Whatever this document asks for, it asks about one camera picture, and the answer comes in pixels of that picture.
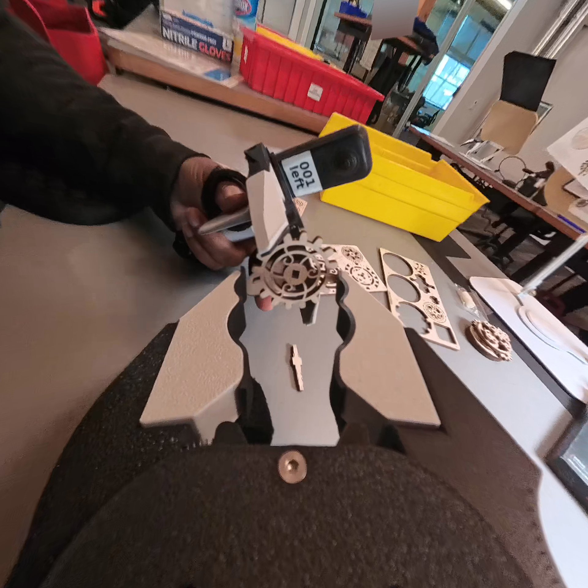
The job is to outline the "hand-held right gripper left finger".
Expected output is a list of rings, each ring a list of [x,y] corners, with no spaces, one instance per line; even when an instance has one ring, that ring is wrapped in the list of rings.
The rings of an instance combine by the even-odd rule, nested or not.
[[[247,351],[246,275],[234,271],[179,320],[140,416],[144,428],[189,425],[210,443],[234,422],[252,392]]]

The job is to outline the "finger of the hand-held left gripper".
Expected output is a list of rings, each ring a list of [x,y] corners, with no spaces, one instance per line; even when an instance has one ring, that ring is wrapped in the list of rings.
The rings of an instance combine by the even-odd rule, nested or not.
[[[249,214],[256,244],[256,257],[265,259],[278,246],[291,245],[283,191],[273,171],[259,171],[246,180]]]

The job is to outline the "wooden sheet with round holes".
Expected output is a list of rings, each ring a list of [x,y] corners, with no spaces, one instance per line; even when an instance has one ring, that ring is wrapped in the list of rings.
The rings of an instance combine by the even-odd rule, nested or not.
[[[403,326],[409,327],[402,312],[410,308],[422,318],[421,329],[411,326],[419,331],[422,339],[452,351],[460,350],[430,268],[383,247],[378,249],[378,254],[391,313]]]

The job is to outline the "wooden sheet with large gears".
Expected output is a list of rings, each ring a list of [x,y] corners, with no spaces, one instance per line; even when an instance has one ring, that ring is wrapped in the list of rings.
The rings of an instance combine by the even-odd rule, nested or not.
[[[355,245],[323,245],[330,253],[328,259],[336,265],[331,274],[346,273],[365,291],[378,293],[386,291],[386,284],[378,276],[365,255]]]

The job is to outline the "tan background chair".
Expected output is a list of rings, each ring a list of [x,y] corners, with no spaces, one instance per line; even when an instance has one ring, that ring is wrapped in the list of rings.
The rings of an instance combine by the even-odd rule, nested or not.
[[[556,60],[512,51],[504,56],[499,99],[479,133],[482,142],[517,155],[538,123],[538,109]]]

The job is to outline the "person's left hand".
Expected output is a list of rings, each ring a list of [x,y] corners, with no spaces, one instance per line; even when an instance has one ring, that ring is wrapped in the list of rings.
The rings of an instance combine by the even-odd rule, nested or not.
[[[202,190],[211,173],[224,166],[209,158],[190,158],[180,167],[170,203],[175,227],[182,232],[194,258],[211,270],[234,268],[256,249],[254,239],[232,242],[221,232],[202,235],[209,221],[202,203]]]

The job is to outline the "yellow plastic bin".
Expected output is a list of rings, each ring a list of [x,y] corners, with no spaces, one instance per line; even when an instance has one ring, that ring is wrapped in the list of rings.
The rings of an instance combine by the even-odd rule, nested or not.
[[[361,125],[372,159],[362,180],[325,189],[330,205],[442,241],[489,203],[488,198],[449,163],[430,153]]]

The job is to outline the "yellow background bin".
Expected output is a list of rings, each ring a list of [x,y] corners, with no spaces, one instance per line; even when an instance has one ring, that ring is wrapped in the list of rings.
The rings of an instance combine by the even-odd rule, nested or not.
[[[320,55],[315,54],[310,49],[292,41],[289,37],[284,36],[281,33],[278,33],[267,26],[264,26],[262,24],[256,24],[255,30],[259,35],[269,40],[272,40],[273,42],[278,43],[279,45],[289,49],[290,51],[296,52],[300,55],[304,55],[308,58],[314,59],[315,61],[325,62],[324,58]]]

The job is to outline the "white box with blue label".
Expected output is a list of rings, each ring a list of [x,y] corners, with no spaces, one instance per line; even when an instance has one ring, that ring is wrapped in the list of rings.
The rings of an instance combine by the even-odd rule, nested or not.
[[[258,1],[159,1],[162,37],[226,63],[240,61],[243,30],[255,30]]]

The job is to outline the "black puzzle box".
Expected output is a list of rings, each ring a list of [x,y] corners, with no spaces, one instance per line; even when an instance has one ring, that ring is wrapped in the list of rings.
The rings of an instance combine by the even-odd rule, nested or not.
[[[566,426],[546,455],[546,464],[587,513],[587,408]]]

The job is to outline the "wooden background bench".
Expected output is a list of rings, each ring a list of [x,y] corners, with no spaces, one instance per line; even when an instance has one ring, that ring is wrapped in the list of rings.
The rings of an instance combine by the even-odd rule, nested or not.
[[[225,81],[208,77],[202,69],[208,67],[211,73],[217,68],[214,63],[194,52],[179,55],[180,47],[156,36],[111,28],[99,34],[107,61],[117,71],[311,134],[320,134],[327,124],[327,116],[251,90],[239,75]]]

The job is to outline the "assembled wooden gear model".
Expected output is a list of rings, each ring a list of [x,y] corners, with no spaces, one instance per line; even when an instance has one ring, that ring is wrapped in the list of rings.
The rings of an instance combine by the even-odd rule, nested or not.
[[[487,359],[494,362],[512,360],[513,349],[509,335],[491,323],[474,320],[466,327],[465,336]]]

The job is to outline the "wooden background table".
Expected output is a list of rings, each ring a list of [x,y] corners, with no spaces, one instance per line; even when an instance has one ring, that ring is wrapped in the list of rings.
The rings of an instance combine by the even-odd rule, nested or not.
[[[549,208],[548,206],[541,206],[529,198],[524,197],[524,195],[520,194],[516,190],[506,186],[499,179],[496,173],[489,171],[468,159],[463,153],[459,152],[458,148],[455,147],[455,145],[452,143],[442,141],[441,139],[432,136],[427,130],[415,127],[413,125],[409,126],[409,131],[417,136],[421,142],[427,143],[436,152],[445,155],[452,162],[469,170],[474,174],[475,177],[480,178],[491,187],[494,187],[517,206],[528,210],[534,216],[545,221],[556,231],[561,232],[570,239],[577,239],[580,235],[584,234],[584,231],[581,230],[579,226],[572,224],[571,221],[566,220],[563,217],[560,217],[555,210]]]

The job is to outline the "grey desk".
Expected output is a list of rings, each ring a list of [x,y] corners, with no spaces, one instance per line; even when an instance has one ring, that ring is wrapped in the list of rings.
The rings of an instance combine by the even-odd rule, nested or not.
[[[101,87],[173,139],[243,171],[243,151],[255,143],[280,150],[311,138],[132,77],[107,76]],[[513,360],[496,364],[463,336],[468,313],[454,284],[502,274],[456,231],[437,243],[318,196],[309,198],[305,222],[327,242],[357,245],[377,270],[380,247],[430,267],[460,339],[460,351],[432,349],[540,468],[540,526],[552,560],[566,587],[587,587],[587,514],[544,461],[571,422],[570,411],[577,413],[574,401],[518,342]],[[227,273],[194,270],[173,252],[172,240],[149,210],[97,227],[56,224],[10,206],[1,215],[1,587],[48,479],[88,410],[168,323]],[[311,366],[307,358],[332,354],[340,341],[334,298],[321,301],[314,327],[304,327],[296,311],[276,309],[264,317],[251,303],[244,339],[272,411],[274,444],[334,444],[336,425],[322,389],[328,359],[317,357]],[[286,367],[288,327],[304,361],[304,393],[295,392]]]

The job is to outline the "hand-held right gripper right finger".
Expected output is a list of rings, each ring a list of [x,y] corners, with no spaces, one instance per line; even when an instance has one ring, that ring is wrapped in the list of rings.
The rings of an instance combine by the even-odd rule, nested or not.
[[[337,277],[334,418],[339,434],[350,424],[373,443],[398,427],[438,430],[442,424],[401,321],[347,273]]]

